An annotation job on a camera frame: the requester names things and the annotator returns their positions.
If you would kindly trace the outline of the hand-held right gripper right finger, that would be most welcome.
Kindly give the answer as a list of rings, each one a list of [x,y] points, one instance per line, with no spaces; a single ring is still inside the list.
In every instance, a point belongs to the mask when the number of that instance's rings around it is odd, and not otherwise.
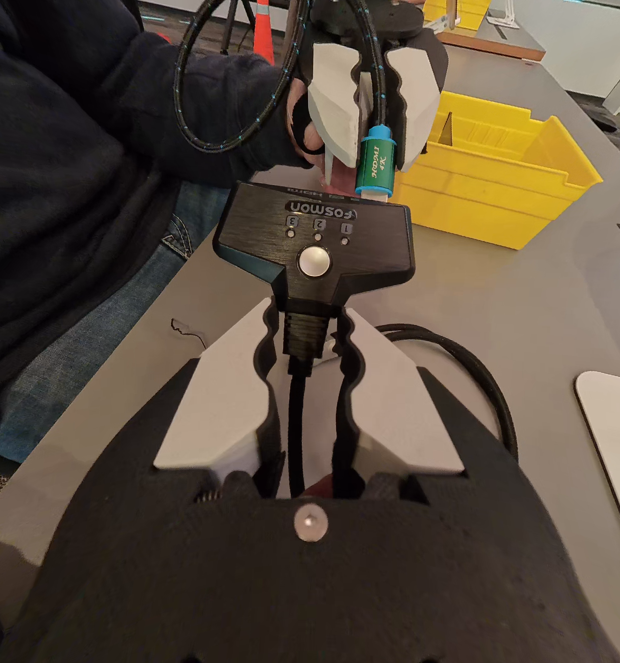
[[[464,465],[414,361],[353,308],[338,317],[343,380],[333,497],[356,499],[384,473],[460,475]]]

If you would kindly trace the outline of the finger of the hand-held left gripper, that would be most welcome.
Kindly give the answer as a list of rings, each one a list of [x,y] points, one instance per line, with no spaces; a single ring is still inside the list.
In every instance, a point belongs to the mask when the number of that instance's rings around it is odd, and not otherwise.
[[[385,54],[387,119],[396,144],[397,170],[408,172],[426,146],[440,90],[426,51],[413,47]]]
[[[347,46],[313,46],[313,77],[308,110],[325,148],[324,176],[331,182],[334,158],[355,168],[360,145],[361,111],[357,102],[362,57]]]

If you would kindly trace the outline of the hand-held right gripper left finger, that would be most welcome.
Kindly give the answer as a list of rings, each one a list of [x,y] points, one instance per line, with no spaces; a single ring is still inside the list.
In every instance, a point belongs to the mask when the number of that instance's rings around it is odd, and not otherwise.
[[[252,477],[263,498],[280,486],[280,419],[268,381],[279,312],[263,299],[200,356],[154,459],[160,470],[202,469],[223,482]]]

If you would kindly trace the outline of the small yellow bin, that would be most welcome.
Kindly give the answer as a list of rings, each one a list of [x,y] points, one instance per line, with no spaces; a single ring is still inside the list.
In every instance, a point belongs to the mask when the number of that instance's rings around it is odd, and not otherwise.
[[[425,1],[422,12],[425,21],[435,21],[448,13],[452,1]],[[477,32],[488,12],[491,1],[456,1],[456,26],[461,29]]]

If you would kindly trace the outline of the wooden side table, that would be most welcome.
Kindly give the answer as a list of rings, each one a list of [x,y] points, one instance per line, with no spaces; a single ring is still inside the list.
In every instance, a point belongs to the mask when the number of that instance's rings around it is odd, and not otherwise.
[[[481,22],[478,30],[457,26],[454,30],[439,32],[437,37],[445,45],[533,62],[541,62],[546,54],[544,47],[524,28],[500,27],[487,20]]]

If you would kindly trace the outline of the thin black thread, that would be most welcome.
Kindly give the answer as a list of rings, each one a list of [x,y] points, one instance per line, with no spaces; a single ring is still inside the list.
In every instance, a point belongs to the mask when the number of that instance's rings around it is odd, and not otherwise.
[[[204,337],[198,330],[190,327],[188,324],[176,318],[171,319],[171,328],[180,336],[196,339],[200,343],[202,350],[206,350],[207,345],[205,343]]]

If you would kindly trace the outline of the orange traffic cone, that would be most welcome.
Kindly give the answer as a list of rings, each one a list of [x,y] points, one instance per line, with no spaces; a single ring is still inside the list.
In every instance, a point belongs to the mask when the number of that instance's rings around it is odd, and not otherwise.
[[[256,1],[253,52],[275,64],[269,1]]]

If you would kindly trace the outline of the yellow plastic bin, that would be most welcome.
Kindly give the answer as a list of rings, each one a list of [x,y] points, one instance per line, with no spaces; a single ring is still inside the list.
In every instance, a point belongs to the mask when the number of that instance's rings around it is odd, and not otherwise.
[[[602,182],[557,116],[445,91],[390,202],[416,225],[520,250]]]

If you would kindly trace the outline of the white board stand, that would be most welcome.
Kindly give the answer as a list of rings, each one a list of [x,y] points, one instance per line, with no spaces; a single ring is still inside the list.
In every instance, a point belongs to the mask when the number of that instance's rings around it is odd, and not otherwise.
[[[620,377],[586,371],[574,390],[620,512]]]

